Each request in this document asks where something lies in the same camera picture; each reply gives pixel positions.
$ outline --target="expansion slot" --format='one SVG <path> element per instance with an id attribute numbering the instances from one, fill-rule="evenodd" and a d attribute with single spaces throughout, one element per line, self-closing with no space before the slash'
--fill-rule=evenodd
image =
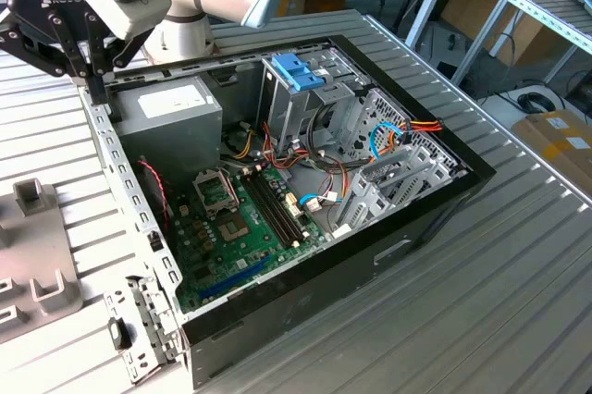
<path id="1" fill-rule="evenodd" d="M 285 247 L 292 246 L 295 241 L 304 240 L 299 226 L 286 208 L 278 201 L 261 174 L 246 177 L 242 180 L 242 185 L 249 192 L 257 209 Z"/>
<path id="2" fill-rule="evenodd" d="M 207 289 L 204 289 L 200 292 L 200 298 L 207 299 L 208 297 L 216 296 L 220 292 L 230 289 L 233 286 L 238 285 L 243 280 L 258 274 L 263 270 L 265 267 L 265 263 L 267 263 L 271 259 L 271 255 L 268 255 L 266 258 L 262 259 L 259 263 L 255 263 L 254 265 L 243 269 L 239 273 L 235 274 L 232 277 L 228 277 L 226 280 L 222 280 L 216 283 L 214 286 L 211 286 Z"/>

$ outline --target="metal worktable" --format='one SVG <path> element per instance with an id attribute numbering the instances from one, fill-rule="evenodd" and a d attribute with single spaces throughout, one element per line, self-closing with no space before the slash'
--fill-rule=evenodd
<path id="1" fill-rule="evenodd" d="M 561 57 L 545 77 L 546 83 L 549 83 L 557 75 L 578 48 L 592 55 L 592 15 L 576 0 L 499 0 L 483 28 L 475 37 L 471 48 L 464 56 L 458 69 L 454 72 L 451 80 L 453 84 L 461 83 L 479 55 L 484 42 L 491 32 L 495 30 L 508 6 L 516 7 L 517 11 L 491 48 L 489 52 L 491 56 L 498 54 L 507 40 L 505 35 L 513 34 L 518 21 L 524 14 L 536 19 L 572 43 L 565 55 Z"/>
<path id="2" fill-rule="evenodd" d="M 203 392 L 584 393 L 592 380 L 585 197 L 371 18 L 342 11 L 278 19 L 263 31 L 215 30 L 226 52 L 328 33 L 348 36 L 498 173 L 429 245 Z M 66 80 L 7 55 L 0 81 L 0 191 L 24 177 L 55 183 L 85 300 L 78 313 L 0 345 L 0 386 L 132 390 L 101 294 L 138 264 L 79 99 Z M 133 392 L 189 392 L 184 380 L 176 365 Z"/>

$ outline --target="ram slot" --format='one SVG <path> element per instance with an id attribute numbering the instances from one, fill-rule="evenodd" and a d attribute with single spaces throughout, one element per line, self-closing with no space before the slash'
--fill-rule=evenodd
<path id="1" fill-rule="evenodd" d="M 242 184 L 284 246 L 290 247 L 294 241 L 304 239 L 300 228 L 292 220 L 286 208 L 278 202 L 276 195 L 262 176 L 248 177 L 242 181 Z"/>

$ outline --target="blue drive bay latch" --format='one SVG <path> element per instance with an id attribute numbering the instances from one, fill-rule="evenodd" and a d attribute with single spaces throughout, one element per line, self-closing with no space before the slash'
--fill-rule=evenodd
<path id="1" fill-rule="evenodd" d="M 308 64 L 295 54 L 275 55 L 271 57 L 271 64 L 296 89 L 306 91 L 325 84 L 325 80 L 317 77 Z"/>

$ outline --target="green motherboard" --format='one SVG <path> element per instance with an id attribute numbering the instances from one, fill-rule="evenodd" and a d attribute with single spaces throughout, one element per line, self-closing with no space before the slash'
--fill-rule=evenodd
<path id="1" fill-rule="evenodd" d="M 215 217 L 207 217 L 204 201 L 193 187 L 182 190 L 171 204 L 174 216 L 168 240 L 183 275 L 177 296 L 184 313 L 297 259 L 326 241 L 321 229 L 307 215 L 290 213 L 285 202 L 290 190 L 277 170 L 265 169 L 257 179 L 260 187 L 268 187 L 263 189 L 266 193 L 254 191 L 251 178 L 228 177 L 238 207 L 221 210 Z M 206 204 L 228 198 L 219 181 L 205 182 L 200 185 L 200 191 Z M 262 198 L 272 195 L 270 191 L 275 196 L 273 202 Z M 284 235 L 281 230 L 284 225 L 269 211 L 271 203 L 281 204 L 283 216 L 290 217 L 304 235 L 301 241 L 287 243 L 280 238 Z"/>

